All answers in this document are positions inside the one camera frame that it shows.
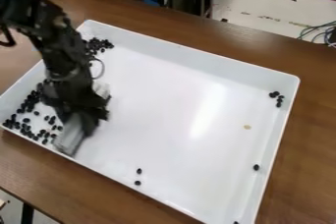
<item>wooden tabletop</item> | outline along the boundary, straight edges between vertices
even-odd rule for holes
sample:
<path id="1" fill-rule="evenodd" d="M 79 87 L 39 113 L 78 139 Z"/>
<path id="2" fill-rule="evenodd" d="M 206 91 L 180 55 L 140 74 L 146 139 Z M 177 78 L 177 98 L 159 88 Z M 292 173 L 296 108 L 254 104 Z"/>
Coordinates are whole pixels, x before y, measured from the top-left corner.
<path id="1" fill-rule="evenodd" d="M 257 223 L 336 219 L 336 51 L 325 46 L 127 0 L 55 0 L 76 25 L 98 20 L 300 77 Z M 0 93 L 38 59 L 29 43 L 0 54 Z M 8 132 L 0 188 L 66 224 L 197 223 Z"/>

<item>cable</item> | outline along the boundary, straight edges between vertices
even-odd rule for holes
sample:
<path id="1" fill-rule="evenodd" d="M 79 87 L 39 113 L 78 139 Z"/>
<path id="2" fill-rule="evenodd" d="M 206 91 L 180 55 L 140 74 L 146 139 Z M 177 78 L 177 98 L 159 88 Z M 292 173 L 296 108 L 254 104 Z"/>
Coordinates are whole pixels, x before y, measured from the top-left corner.
<path id="1" fill-rule="evenodd" d="M 333 21 L 333 22 L 330 22 L 330 23 L 327 23 L 327 24 L 323 24 L 323 25 L 320 25 L 320 26 L 311 26 L 311 27 L 305 28 L 301 31 L 298 39 L 303 39 L 304 36 L 308 35 L 309 33 L 313 32 L 315 30 L 318 30 L 320 28 L 327 28 L 327 27 L 334 27 L 334 26 L 336 26 L 336 21 Z"/>

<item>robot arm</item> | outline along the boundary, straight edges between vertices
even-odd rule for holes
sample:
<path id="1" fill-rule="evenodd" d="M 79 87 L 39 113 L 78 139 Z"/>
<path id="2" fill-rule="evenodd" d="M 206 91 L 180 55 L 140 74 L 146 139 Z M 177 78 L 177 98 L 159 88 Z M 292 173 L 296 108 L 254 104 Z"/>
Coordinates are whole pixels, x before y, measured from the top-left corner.
<path id="1" fill-rule="evenodd" d="M 92 90 L 91 56 L 63 10 L 48 0 L 0 0 L 0 29 L 8 40 L 0 41 L 2 46 L 16 44 L 8 28 L 27 36 L 41 54 L 47 79 L 43 102 L 55 108 L 63 123 L 77 114 L 84 137 L 92 135 L 99 119 L 107 120 L 108 98 Z"/>

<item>black pellet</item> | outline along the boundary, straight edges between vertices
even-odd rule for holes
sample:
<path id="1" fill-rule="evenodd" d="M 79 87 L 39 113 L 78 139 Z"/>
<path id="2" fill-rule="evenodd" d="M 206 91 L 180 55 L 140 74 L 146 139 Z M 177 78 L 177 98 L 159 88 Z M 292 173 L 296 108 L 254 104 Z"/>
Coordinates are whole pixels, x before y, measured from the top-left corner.
<path id="1" fill-rule="evenodd" d="M 259 166 L 259 165 L 256 165 L 256 164 L 255 164 L 255 165 L 253 166 L 253 170 L 254 170 L 254 171 L 258 171 L 259 169 L 260 169 L 260 166 Z"/>
<path id="2" fill-rule="evenodd" d="M 42 90 L 43 89 L 43 84 L 42 83 L 38 83 L 36 86 L 37 90 Z"/>

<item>floor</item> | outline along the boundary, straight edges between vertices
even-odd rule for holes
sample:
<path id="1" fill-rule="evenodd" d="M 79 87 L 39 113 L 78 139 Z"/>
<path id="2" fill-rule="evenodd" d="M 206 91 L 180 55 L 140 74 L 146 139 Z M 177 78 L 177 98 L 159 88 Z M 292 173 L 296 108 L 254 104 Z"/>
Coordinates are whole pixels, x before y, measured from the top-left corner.
<path id="1" fill-rule="evenodd" d="M 298 37 L 307 26 L 321 25 L 335 19 L 336 2 L 330 0 L 213 0 L 213 19 Z M 20 224 L 22 202 L 0 191 L 8 203 L 0 210 L 5 224 Z M 33 224 L 56 224 L 36 211 Z"/>

